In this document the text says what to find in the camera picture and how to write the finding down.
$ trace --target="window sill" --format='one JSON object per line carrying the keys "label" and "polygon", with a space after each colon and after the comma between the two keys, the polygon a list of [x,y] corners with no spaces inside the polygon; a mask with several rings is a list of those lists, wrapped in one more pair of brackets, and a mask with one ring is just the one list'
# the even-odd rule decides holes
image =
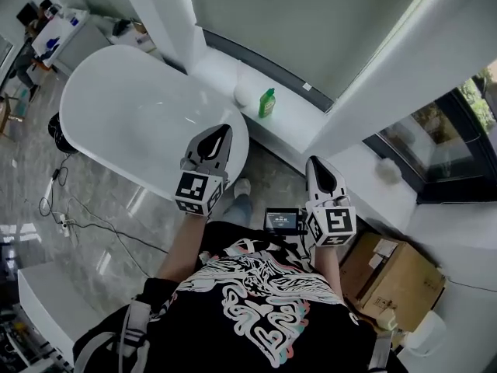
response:
{"label": "window sill", "polygon": [[[325,123],[325,113],[284,85],[246,64],[208,47],[191,76],[210,85],[231,100],[240,77],[252,101],[240,112],[265,128],[297,152],[304,153]],[[276,105],[268,117],[259,117],[259,98],[267,89],[275,89]]]}

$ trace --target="freestanding bathtub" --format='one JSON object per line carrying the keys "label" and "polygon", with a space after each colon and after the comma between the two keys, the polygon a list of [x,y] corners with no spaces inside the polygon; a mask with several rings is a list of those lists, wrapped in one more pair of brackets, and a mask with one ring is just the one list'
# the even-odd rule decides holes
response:
{"label": "freestanding bathtub", "polygon": [[224,123],[233,128],[230,183],[249,152],[247,127],[229,99],[130,46],[103,48],[75,69],[60,118],[73,147],[169,200],[179,161],[201,131]]}

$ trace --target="window frame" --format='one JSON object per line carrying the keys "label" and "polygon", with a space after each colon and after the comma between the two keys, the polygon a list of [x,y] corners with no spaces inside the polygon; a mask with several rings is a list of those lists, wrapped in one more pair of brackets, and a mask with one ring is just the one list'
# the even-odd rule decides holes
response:
{"label": "window frame", "polygon": [[481,175],[427,182],[379,134],[363,142],[381,158],[392,159],[402,178],[417,192],[418,204],[468,203],[497,200],[497,154],[476,114],[459,89],[435,100],[463,139]]}
{"label": "window frame", "polygon": [[238,59],[244,64],[260,71],[272,80],[277,81],[302,98],[306,99],[324,113],[329,112],[332,108],[335,101],[328,98],[315,87],[311,87],[309,90],[305,89],[304,85],[307,84],[306,81],[289,72],[285,68],[282,68],[262,55],[257,54],[255,51],[249,50],[234,41],[219,36],[216,33],[212,33],[209,30],[202,29],[202,31],[207,46],[215,48],[216,50]]}

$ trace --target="green bottle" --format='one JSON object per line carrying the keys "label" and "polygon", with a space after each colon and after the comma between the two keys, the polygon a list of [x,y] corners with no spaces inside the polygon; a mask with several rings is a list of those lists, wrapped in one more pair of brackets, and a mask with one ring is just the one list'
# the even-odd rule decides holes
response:
{"label": "green bottle", "polygon": [[275,102],[274,89],[269,89],[264,92],[259,100],[259,117],[266,117],[273,112]]}

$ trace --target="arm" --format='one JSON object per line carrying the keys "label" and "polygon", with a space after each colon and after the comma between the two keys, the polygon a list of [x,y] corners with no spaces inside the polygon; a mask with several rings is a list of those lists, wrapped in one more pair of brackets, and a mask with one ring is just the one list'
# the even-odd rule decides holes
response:
{"label": "arm", "polygon": [[343,300],[339,259],[335,247],[316,247],[315,268],[325,277],[335,294]]}
{"label": "arm", "polygon": [[182,282],[195,269],[207,217],[187,214],[156,277]]}

